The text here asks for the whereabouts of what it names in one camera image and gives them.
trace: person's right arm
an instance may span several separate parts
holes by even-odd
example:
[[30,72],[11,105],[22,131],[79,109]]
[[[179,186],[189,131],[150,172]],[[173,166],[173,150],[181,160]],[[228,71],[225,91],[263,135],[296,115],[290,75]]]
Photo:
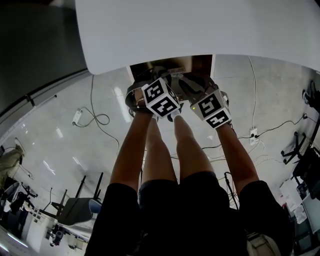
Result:
[[237,194],[249,183],[258,181],[254,163],[227,123],[216,129]]

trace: white cube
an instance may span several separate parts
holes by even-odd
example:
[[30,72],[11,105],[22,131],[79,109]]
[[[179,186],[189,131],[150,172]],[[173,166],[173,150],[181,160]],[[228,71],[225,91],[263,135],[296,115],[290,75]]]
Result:
[[141,89],[145,106],[159,118],[180,108],[176,94],[161,77],[151,84],[145,84]]
[[231,120],[229,107],[219,89],[191,105],[190,108],[214,129]]

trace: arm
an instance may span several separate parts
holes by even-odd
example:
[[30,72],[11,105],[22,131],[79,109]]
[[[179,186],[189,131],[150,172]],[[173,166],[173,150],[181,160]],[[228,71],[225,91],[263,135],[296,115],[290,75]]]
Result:
[[115,161],[110,184],[120,183],[138,191],[147,131],[152,114],[137,112]]
[[216,132],[218,133],[236,192],[239,195],[247,184],[259,180],[256,168],[230,125],[225,123],[218,127]]

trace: fluorescent light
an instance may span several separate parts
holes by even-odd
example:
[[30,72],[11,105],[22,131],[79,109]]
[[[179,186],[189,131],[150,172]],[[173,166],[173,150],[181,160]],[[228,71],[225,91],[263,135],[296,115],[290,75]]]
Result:
[[81,165],[76,157],[73,156],[72,158],[78,165]]
[[52,169],[49,167],[49,165],[47,164],[47,162],[46,162],[45,160],[43,160],[43,163],[44,163],[45,167],[47,167],[48,170],[49,170],[52,174],[56,175],[56,174],[55,174],[55,171],[52,170]]
[[124,121],[126,123],[131,123],[132,117],[129,114],[129,109],[128,109],[127,105],[126,105],[125,98],[123,96],[123,93],[122,93],[121,89],[119,87],[114,88],[114,93],[117,96],[116,99],[117,99],[117,101],[118,101],[118,103],[120,105],[120,109],[121,109],[121,113],[122,113],[122,116],[124,118]]
[[56,133],[58,134],[58,136],[59,136],[60,138],[63,138],[63,137],[64,137],[64,135],[62,134],[62,132],[60,131],[60,129],[59,129],[58,127],[55,129],[55,131],[56,131]]
[[13,240],[16,240],[18,243],[20,243],[21,245],[23,245],[24,247],[27,247],[28,246],[26,244],[24,244],[23,242],[21,242],[18,238],[16,238],[15,236],[13,236],[12,234],[10,233],[7,233],[9,237],[11,237]]
[[0,247],[9,253],[9,250],[0,243]]

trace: shoe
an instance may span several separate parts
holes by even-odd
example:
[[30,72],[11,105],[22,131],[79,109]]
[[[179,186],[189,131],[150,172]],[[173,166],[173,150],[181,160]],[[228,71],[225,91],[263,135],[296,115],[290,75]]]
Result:
[[15,143],[15,148],[17,150],[19,150],[22,153],[22,156],[24,157],[26,154],[26,151],[25,151],[24,147],[22,146],[21,142],[18,140],[18,138],[14,139],[14,143]]
[[[184,106],[184,103],[181,103],[181,104],[180,104],[180,108],[179,108],[180,113],[182,112],[182,107],[183,107],[183,106]],[[168,114],[168,115],[167,115],[167,118],[168,118],[169,122],[173,122],[173,119],[172,119],[172,117],[171,117],[171,114]]]

